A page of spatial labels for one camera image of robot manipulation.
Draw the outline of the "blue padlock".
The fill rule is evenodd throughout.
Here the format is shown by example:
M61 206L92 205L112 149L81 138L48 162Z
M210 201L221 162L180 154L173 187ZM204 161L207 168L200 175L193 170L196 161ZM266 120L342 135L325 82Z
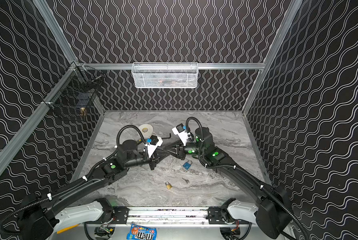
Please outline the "blue padlock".
M183 164L183 168L186 170L186 171L188 171L189 169L190 169L190 167L192 166L192 161L191 160L188 160L187 162L185 162L184 164Z

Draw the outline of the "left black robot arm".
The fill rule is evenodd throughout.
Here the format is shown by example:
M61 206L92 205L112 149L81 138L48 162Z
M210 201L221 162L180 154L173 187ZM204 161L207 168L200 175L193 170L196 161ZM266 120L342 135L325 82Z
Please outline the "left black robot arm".
M163 138L155 135L145 138L134 125L122 127L116 142L116 150L94 164L86 175L47 195L27 196L20 208L2 218L0 233L21 240L46 240L62 223L63 211L71 204L117 182L132 167L148 165L154 170L170 155L162 146Z

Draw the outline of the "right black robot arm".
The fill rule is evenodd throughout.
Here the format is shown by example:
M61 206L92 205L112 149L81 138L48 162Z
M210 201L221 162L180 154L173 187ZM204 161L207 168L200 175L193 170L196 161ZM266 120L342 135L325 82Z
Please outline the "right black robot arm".
M185 124L173 127L172 131L179 140L166 146L165 151L178 159L191 155L204 168L227 178L248 194L256 207L252 222L265 235L271 239L283 235L291 240L292 237L284 233L284 229L290 222L294 222L303 237L306 240L310 238L292 210L287 191L272 187L240 167L226 151L215 145L209 128L203 127L197 118L187 118Z

